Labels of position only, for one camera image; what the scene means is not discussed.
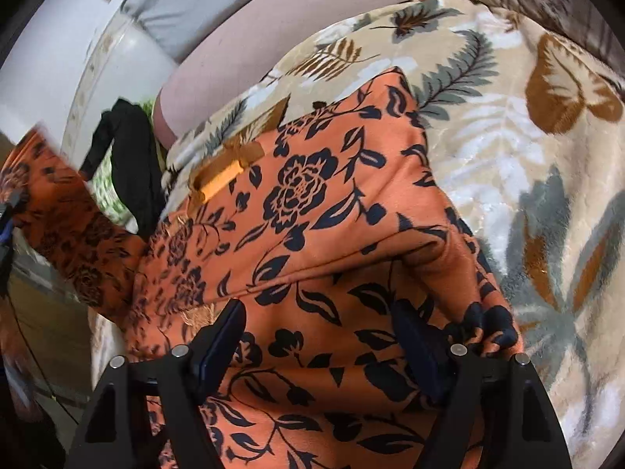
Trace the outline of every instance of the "orange garment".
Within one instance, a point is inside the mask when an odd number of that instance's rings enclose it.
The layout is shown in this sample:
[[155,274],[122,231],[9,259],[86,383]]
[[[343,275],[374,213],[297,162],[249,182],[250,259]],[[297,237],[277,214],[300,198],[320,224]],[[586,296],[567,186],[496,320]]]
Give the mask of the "orange garment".
[[[121,320],[133,359],[189,342],[231,297],[246,306],[239,349],[202,407],[226,467],[411,468],[436,412],[393,334],[395,299],[410,300],[450,340],[482,343],[484,354],[523,349],[476,239],[434,182],[417,116],[401,71],[383,72],[259,136],[263,157],[197,209],[187,200],[149,241]],[[81,266],[102,270],[105,287],[111,266],[126,260],[130,272],[141,246],[93,210],[79,214],[74,199],[92,203],[77,175],[42,159],[51,153],[36,133],[20,156],[30,201],[17,223],[28,224],[31,244],[74,282]],[[52,163],[66,171],[64,183],[42,174]],[[21,164],[10,161],[4,176]],[[34,216],[42,196],[47,211]],[[64,225],[67,236],[49,216],[60,212],[79,225],[73,233]],[[84,242],[90,219],[95,247]],[[54,248],[41,244],[49,231],[62,235]],[[65,238],[94,252],[67,254]],[[105,263],[105,249],[127,256]],[[110,288],[93,291],[101,311],[122,311],[125,277],[120,284],[116,299]],[[151,410],[156,429],[162,418]],[[468,467],[479,453],[478,442]],[[174,467],[171,450],[161,462]]]

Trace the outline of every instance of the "beige blanket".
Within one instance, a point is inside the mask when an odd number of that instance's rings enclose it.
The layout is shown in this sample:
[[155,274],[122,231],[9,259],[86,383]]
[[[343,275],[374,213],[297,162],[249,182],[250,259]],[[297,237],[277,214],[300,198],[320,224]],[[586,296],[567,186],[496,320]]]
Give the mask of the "beige blanket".
[[625,427],[625,124],[621,80],[576,45],[468,0],[339,22],[178,140],[168,210],[224,136],[251,140],[276,112],[292,120],[392,65],[420,103],[438,184],[515,308],[574,467],[598,468]]

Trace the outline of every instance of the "black cloth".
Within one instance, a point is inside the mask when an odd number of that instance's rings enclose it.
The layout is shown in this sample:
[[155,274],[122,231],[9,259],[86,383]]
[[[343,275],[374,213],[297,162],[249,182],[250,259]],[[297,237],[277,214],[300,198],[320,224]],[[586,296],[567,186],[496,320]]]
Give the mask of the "black cloth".
[[80,168],[87,180],[93,178],[111,143],[113,188],[137,220],[137,234],[147,241],[165,208],[165,197],[152,125],[140,106],[120,98],[102,113]]

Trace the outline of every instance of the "green patterned fabric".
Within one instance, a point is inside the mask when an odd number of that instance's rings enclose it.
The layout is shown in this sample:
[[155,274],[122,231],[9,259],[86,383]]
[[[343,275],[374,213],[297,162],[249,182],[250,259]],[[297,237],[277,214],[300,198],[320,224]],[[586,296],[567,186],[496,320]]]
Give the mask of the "green patterned fabric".
[[121,202],[113,187],[113,165],[111,164],[111,151],[113,145],[107,149],[102,163],[99,165],[93,179],[89,182],[89,190],[98,208],[111,222],[118,226],[124,226],[132,217],[128,208]]

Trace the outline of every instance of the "white wall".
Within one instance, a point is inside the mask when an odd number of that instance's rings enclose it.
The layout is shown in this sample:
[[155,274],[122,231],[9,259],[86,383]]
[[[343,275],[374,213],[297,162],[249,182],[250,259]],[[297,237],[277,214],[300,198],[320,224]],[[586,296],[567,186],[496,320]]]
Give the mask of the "white wall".
[[0,69],[0,131],[18,142],[37,122],[61,144],[93,46],[123,0],[46,0]]

